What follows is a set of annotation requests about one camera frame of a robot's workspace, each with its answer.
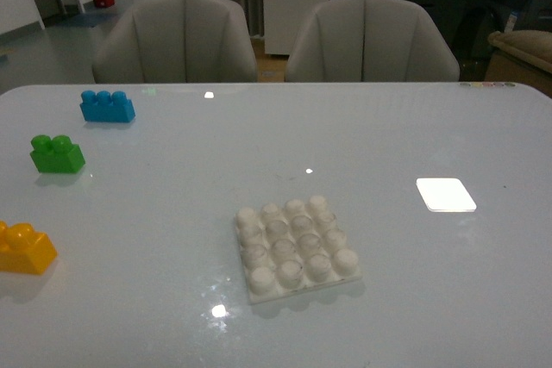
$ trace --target toy block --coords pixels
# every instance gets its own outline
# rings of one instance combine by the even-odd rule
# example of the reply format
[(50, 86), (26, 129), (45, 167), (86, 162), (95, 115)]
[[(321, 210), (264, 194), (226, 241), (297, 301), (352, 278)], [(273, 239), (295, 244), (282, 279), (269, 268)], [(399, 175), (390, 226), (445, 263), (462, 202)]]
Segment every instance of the toy block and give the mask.
[(76, 173), (85, 164), (80, 147), (66, 135), (50, 140), (47, 135), (36, 135), (31, 140), (34, 151), (31, 159), (39, 172)]
[(359, 257), (323, 196), (235, 216), (249, 301), (261, 303), (362, 277)]
[(106, 90), (97, 94), (93, 90), (85, 90), (80, 96), (83, 98), (80, 109), (89, 122), (131, 122), (135, 119), (132, 101), (121, 90), (113, 94)]
[(11, 227), (0, 221), (0, 271), (41, 275), (58, 253), (46, 233), (29, 223)]

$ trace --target chair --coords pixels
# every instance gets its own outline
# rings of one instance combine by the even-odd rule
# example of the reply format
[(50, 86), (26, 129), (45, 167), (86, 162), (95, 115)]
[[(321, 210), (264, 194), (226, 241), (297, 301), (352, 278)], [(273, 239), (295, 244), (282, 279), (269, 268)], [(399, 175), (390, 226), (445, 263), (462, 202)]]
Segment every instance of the chair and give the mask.
[(329, 0), (305, 17), (287, 82), (457, 81), (460, 68), (435, 23), (404, 0)]
[(242, 7), (230, 0), (146, 0), (127, 10), (92, 62), (99, 84), (255, 82)]

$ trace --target gray floor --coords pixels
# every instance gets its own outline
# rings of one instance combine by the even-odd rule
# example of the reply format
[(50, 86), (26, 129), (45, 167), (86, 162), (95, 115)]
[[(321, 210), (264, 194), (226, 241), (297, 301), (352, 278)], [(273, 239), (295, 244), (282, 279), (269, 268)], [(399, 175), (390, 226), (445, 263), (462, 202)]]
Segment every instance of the gray floor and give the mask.
[(0, 94), (29, 84), (91, 84), (94, 53), (118, 17), (141, 0), (115, 0), (107, 9), (91, 14), (113, 15), (94, 28), (74, 28), (63, 24), (7, 42), (0, 47), (9, 52), (0, 57)]

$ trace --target floor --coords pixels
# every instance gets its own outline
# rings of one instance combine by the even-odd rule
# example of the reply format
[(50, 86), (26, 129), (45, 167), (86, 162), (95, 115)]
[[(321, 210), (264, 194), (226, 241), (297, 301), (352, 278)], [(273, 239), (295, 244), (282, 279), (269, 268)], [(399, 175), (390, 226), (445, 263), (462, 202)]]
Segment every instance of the floor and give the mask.
[[(116, 0), (86, 18), (98, 20), (93, 28), (72, 27), (68, 21), (0, 45), (0, 94), (27, 84), (93, 84), (91, 62), (118, 17), (141, 0)], [(260, 82), (284, 80), (285, 57), (266, 56), (263, 40), (252, 39)]]

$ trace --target glossy table surface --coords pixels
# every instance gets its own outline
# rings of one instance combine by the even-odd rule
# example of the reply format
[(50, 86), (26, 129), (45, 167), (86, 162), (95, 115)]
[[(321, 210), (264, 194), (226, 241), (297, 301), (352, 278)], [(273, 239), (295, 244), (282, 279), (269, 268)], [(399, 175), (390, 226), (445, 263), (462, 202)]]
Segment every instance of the glossy table surface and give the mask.
[[(42, 276), (0, 272), (2, 368), (552, 366), (552, 101), (536, 90), (105, 85), (134, 103), (116, 125), (84, 121), (90, 88), (0, 96), (0, 220), (59, 252)], [(69, 135), (83, 170), (38, 173), (37, 134)], [(475, 211), (429, 211), (418, 178), (459, 178)], [(315, 194), (362, 280), (250, 305), (235, 213)]]

